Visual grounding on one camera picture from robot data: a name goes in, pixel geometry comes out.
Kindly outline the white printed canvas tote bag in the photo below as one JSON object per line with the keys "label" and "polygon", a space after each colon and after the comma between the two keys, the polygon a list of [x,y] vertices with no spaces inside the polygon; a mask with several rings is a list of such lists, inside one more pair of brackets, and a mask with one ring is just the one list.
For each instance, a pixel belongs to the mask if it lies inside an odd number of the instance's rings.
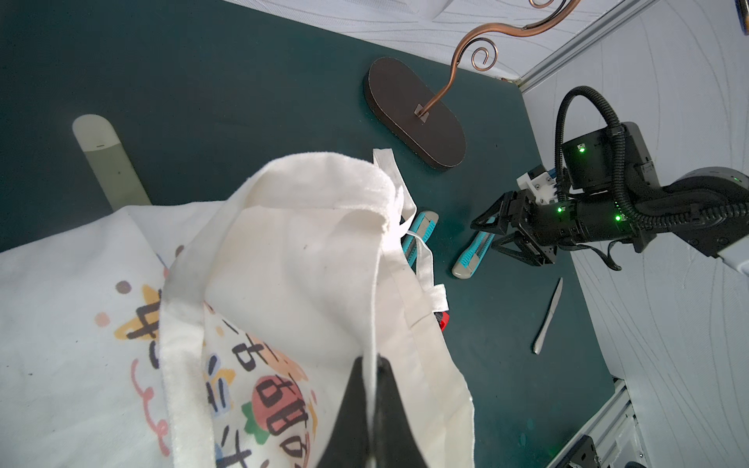
{"label": "white printed canvas tote bag", "polygon": [[427,467],[473,466],[416,213],[391,150],[302,153],[2,253],[2,465],[317,467],[362,357],[376,467],[382,356]]}

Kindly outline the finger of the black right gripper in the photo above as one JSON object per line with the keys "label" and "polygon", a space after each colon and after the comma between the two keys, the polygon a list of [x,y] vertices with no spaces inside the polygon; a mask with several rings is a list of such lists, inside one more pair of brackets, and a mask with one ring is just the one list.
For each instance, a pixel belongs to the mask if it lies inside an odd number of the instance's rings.
{"label": "finger of the black right gripper", "polygon": [[495,237],[491,243],[491,248],[530,266],[554,264],[557,259],[556,247],[541,246],[534,238],[521,231]]}
{"label": "finger of the black right gripper", "polygon": [[505,192],[486,212],[472,220],[470,228],[489,234],[520,232],[523,209],[524,193],[522,191]]}

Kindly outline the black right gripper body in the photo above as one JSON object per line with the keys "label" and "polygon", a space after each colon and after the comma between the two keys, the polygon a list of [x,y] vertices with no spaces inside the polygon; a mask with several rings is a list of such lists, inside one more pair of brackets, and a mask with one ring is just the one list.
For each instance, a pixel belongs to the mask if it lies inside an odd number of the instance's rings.
{"label": "black right gripper body", "polygon": [[585,250],[597,242],[631,244],[640,253],[668,227],[647,225],[626,216],[614,200],[614,138],[608,128],[562,144],[572,192],[564,201],[540,204],[524,189],[521,232],[541,246]]}

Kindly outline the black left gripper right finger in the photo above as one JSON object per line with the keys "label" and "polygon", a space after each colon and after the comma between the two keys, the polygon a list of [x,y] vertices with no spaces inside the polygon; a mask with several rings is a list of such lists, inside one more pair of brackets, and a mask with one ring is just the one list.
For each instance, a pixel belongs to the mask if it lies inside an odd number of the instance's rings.
{"label": "black left gripper right finger", "polygon": [[390,362],[378,356],[373,423],[376,467],[427,468],[408,421]]}

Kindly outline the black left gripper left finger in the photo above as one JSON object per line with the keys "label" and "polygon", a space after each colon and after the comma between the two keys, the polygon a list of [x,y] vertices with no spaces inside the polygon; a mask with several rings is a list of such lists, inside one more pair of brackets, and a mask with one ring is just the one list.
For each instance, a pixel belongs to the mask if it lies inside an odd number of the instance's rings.
{"label": "black left gripper left finger", "polygon": [[353,362],[333,432],[318,468],[363,468],[367,465],[370,435],[362,361],[359,357]]}

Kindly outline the red utility knife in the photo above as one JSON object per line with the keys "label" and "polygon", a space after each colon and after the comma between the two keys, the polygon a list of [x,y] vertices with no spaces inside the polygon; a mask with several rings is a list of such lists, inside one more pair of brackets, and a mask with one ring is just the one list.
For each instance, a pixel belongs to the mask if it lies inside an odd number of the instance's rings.
{"label": "red utility knife", "polygon": [[438,322],[440,330],[442,332],[445,331],[446,327],[448,326],[448,323],[450,322],[449,312],[448,311],[435,312],[434,316]]}

